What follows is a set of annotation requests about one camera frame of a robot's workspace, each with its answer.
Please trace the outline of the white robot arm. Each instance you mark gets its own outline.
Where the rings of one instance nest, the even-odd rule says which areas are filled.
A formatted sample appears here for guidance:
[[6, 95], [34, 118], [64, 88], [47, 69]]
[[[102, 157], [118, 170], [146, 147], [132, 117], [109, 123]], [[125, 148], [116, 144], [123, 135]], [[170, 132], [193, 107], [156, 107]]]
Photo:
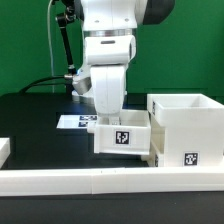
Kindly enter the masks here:
[[[163, 22], [175, 0], [54, 0], [65, 5], [56, 17], [64, 41], [68, 77], [79, 95], [93, 97], [97, 115], [119, 125], [126, 70], [136, 55], [135, 30]], [[66, 26], [81, 21], [83, 64], [73, 63]]]

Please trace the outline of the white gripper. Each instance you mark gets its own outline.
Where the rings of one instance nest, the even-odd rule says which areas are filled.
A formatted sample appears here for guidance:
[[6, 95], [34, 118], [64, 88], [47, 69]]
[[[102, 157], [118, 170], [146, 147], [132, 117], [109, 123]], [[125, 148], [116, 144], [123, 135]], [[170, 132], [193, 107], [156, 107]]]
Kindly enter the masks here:
[[97, 114], [110, 117], [110, 125], [119, 125], [126, 88], [126, 68], [123, 65], [92, 66], [90, 74]]

